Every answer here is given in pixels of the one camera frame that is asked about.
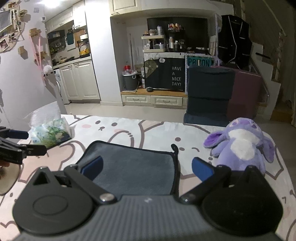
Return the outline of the floral tissue pack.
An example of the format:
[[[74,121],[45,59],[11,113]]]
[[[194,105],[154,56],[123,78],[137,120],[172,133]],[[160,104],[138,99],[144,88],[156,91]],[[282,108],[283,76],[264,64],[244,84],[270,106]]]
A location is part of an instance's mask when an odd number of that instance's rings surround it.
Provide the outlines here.
[[[35,145],[45,145],[47,149],[72,139],[67,120],[62,117],[58,103],[52,102],[27,115],[29,138]]]

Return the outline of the bunny pattern tablecloth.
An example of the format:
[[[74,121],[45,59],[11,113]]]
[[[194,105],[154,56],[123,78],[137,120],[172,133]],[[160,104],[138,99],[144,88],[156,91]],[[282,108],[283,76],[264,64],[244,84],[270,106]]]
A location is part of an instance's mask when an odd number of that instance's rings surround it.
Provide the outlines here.
[[[194,157],[212,165],[218,163],[203,146],[210,133],[221,130],[218,126],[86,115],[66,115],[65,119],[73,131],[72,139],[52,147],[44,156],[27,157],[22,166],[10,165],[2,170],[1,184],[5,187],[1,190],[1,240],[13,240],[19,234],[12,208],[34,173],[42,166],[60,171],[75,164],[92,142],[108,144],[115,157],[110,161],[115,170],[111,181],[117,188],[127,185],[135,194],[162,190],[172,182],[173,161],[154,154],[171,151],[171,144],[179,149],[180,194],[199,183],[192,170]]]

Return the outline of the dark grey trash bin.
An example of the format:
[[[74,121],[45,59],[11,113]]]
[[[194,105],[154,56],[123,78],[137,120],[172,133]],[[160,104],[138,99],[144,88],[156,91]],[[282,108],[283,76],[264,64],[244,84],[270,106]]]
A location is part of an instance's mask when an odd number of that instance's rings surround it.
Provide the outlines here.
[[[138,79],[138,73],[136,71],[131,73],[123,72],[122,78],[125,84],[125,90],[128,90],[128,91],[137,90],[139,85],[139,79]]]

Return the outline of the white drawer cabinet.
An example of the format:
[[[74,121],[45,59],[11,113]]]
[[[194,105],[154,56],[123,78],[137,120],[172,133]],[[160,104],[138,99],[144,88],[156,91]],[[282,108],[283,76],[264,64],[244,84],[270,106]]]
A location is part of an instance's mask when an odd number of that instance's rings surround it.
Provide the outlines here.
[[[153,106],[155,108],[186,109],[188,103],[187,97],[163,95],[123,94],[121,99],[123,105]]]

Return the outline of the maroon cushioned panel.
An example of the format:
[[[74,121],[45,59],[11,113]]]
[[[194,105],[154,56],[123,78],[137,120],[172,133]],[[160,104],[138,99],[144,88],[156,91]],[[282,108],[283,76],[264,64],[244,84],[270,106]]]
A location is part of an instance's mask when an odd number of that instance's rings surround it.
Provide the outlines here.
[[[237,69],[234,71],[235,79],[232,97],[228,104],[227,118],[230,121],[236,118],[253,119],[263,79],[255,73]]]

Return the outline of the purple and grey towel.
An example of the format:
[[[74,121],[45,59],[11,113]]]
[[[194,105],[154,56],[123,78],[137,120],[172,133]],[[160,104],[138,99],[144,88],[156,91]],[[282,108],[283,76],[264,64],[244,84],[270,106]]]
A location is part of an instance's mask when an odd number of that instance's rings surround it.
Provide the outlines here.
[[[103,141],[95,141],[76,163],[102,157],[103,170],[93,183],[122,195],[179,195],[179,149],[171,144],[170,152],[139,149]]]

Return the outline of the black have a nice day cloth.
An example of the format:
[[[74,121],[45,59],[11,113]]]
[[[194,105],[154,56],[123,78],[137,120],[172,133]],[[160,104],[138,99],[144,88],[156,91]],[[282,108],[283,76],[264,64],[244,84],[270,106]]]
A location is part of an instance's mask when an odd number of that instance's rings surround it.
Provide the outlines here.
[[[144,62],[145,87],[153,89],[185,91],[185,59],[159,58]]]

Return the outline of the teal poster sign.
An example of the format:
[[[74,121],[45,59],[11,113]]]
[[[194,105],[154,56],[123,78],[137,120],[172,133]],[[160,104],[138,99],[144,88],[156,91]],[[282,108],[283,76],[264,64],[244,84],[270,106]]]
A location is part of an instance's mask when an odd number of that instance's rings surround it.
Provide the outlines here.
[[[207,56],[187,56],[187,65],[191,66],[203,66],[203,67],[211,67],[214,65],[214,60],[212,57]]]

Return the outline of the black hanging garment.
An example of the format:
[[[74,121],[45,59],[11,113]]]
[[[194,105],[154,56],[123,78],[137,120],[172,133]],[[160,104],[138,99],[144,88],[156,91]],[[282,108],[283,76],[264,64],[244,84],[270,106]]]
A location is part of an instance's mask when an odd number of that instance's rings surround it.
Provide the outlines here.
[[[249,70],[252,42],[249,24],[238,16],[223,15],[218,33],[218,58],[224,67]]]

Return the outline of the dark chair back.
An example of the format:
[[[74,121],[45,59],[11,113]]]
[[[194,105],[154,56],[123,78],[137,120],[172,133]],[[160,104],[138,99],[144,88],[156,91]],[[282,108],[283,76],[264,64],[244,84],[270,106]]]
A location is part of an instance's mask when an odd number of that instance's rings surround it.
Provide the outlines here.
[[[226,127],[234,80],[232,69],[191,66],[184,123]]]

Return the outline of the purple plush toy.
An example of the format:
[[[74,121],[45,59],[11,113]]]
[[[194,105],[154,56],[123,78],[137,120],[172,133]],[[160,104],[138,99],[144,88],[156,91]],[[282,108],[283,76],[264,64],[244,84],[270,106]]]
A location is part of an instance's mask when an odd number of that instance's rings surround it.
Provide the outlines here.
[[[251,165],[265,175],[265,162],[272,163],[274,159],[273,142],[249,118],[236,118],[224,130],[210,133],[203,145],[211,149],[217,165],[234,171],[244,171]]]

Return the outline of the white countertop shelf rack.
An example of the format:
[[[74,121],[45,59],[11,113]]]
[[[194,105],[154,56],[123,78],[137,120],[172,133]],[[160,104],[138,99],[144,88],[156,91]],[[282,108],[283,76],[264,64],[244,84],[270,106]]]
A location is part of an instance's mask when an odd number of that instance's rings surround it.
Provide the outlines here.
[[[159,53],[166,51],[165,35],[149,35],[142,36],[143,53]]]

